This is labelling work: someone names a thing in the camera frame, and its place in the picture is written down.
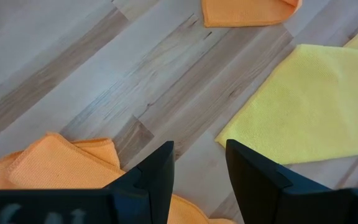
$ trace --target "wood grain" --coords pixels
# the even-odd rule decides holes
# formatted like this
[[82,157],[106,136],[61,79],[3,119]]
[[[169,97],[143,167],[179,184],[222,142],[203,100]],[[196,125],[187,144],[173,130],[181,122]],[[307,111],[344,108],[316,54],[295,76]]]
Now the wood grain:
[[[357,33],[353,0],[247,28],[205,28],[199,0],[0,0],[0,157],[56,131],[112,138],[128,170],[174,140],[175,193],[243,223],[214,138],[297,44]],[[288,167],[358,187],[358,156]]]

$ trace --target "yellow microfiber cloth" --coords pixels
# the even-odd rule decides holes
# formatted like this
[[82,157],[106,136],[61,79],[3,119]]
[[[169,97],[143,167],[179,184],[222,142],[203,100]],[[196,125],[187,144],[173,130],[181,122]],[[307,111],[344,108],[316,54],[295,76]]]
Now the yellow microfiber cloth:
[[[0,189],[94,189],[125,172],[110,139],[69,142],[49,133],[26,150],[0,159]],[[169,224],[234,224],[209,220],[195,205],[172,195]]]
[[202,0],[206,27],[266,26],[283,22],[302,0]]
[[280,164],[358,155],[358,35],[297,46],[216,141],[227,139]]

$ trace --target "microfiber cloth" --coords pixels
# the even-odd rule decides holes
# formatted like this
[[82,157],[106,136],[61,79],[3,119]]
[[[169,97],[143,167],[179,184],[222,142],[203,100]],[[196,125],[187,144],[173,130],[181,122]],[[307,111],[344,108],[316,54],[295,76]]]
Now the microfiber cloth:
[[[97,189],[125,172],[110,139],[69,142],[48,133],[22,152],[0,159],[0,189]],[[169,224],[234,224],[209,220],[189,201],[172,195]]]
[[206,27],[266,26],[283,22],[302,0],[202,0]]
[[227,139],[279,164],[358,155],[358,34],[345,47],[297,46],[216,141]]

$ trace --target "black device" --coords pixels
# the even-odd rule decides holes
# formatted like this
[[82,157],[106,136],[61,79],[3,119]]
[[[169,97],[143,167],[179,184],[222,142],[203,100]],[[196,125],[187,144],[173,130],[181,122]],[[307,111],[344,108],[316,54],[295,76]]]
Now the black device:
[[331,190],[235,140],[226,161],[246,224],[358,224],[358,189]]
[[165,224],[174,162],[170,141],[103,189],[0,190],[0,224]]

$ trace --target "orange microfiber cloth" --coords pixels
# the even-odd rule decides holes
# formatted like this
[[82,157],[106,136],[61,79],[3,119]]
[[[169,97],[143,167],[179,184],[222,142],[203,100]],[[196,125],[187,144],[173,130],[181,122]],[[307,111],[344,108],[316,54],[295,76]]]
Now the orange microfiber cloth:
[[288,19],[302,0],[202,0],[206,27],[266,26]]
[[[50,133],[22,152],[0,159],[0,189],[93,189],[124,174],[110,139],[69,142]],[[195,205],[172,195],[169,224],[233,224],[209,220]]]

